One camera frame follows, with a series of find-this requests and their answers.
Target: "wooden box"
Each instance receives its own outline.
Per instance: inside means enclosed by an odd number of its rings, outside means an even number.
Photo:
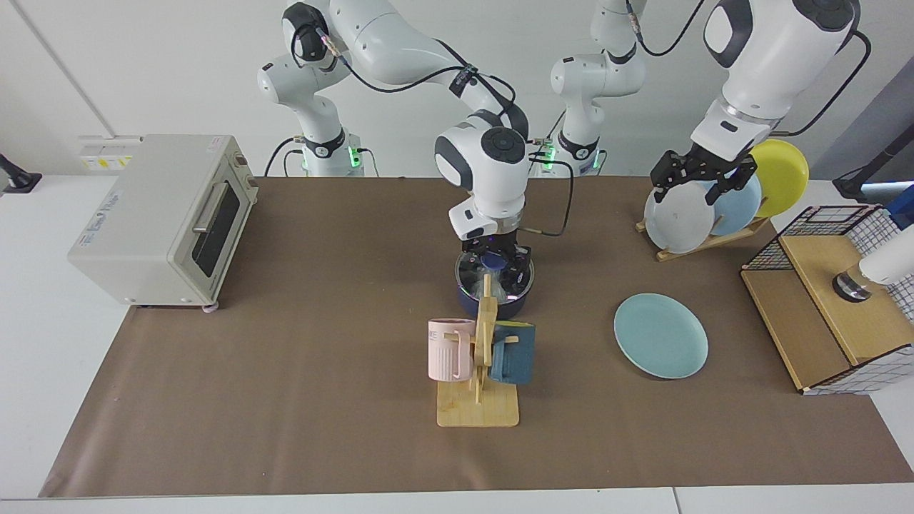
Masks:
[[[866,394],[914,374],[914,279],[860,304],[832,287],[835,275],[898,232],[882,209],[809,208],[743,266],[798,391]]]

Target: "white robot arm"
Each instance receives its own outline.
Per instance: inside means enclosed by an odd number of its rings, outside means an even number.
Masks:
[[[292,54],[281,55],[258,71],[257,82],[272,102],[289,107],[298,117],[303,167],[309,176],[361,176],[364,168],[353,158],[358,137],[340,124],[336,105],[329,98],[315,95],[349,75],[346,68],[328,69],[328,64],[301,66]]]
[[[633,0],[637,15],[647,0]],[[594,101],[638,92],[644,85],[644,62],[637,50],[625,0],[598,0],[590,36],[603,48],[600,54],[564,58],[552,68],[552,90],[565,101],[564,123],[558,145],[547,150],[549,160],[573,163],[576,176],[587,175],[599,156],[600,129],[606,115]],[[544,171],[551,165],[544,165]]]
[[[309,165],[311,155],[331,171],[348,163],[345,152],[333,162],[349,138],[336,108],[314,93],[349,74],[382,92],[437,83],[466,104],[471,114],[441,134],[434,147],[441,175],[470,193],[451,209],[453,229],[465,252],[497,253],[507,263],[506,277],[526,274],[529,249],[516,244],[516,231],[525,205],[528,124],[514,90],[506,98],[490,81],[501,80],[482,74],[447,44],[411,27],[387,0],[290,2],[283,31],[290,55],[264,67],[260,85],[274,102],[298,114]],[[350,56],[368,77],[402,87],[382,90],[370,84],[353,68]],[[316,150],[309,154],[312,146]]]
[[[705,26],[705,44],[729,78],[692,132],[692,149],[686,155],[666,152],[651,172],[656,200],[691,180],[717,181],[707,193],[709,205],[743,188],[755,171],[749,150],[822,73],[859,19],[858,0],[717,2]]]

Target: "oven door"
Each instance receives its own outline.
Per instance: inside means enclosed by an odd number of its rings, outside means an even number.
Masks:
[[[178,266],[200,292],[199,303],[216,301],[250,207],[243,186],[224,157],[178,249],[178,255],[183,255]]]

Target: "oven handle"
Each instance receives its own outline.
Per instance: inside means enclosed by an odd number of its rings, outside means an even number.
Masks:
[[[206,234],[213,228],[213,222],[216,221],[216,214],[219,206],[222,205],[222,199],[229,191],[229,183],[221,182],[209,190],[207,202],[203,205],[203,210],[194,222],[194,233]]]

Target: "dark blue mug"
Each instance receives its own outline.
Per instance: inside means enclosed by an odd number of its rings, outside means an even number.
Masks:
[[[489,378],[506,384],[523,385],[533,379],[533,349],[537,328],[529,323],[495,323],[492,367]]]

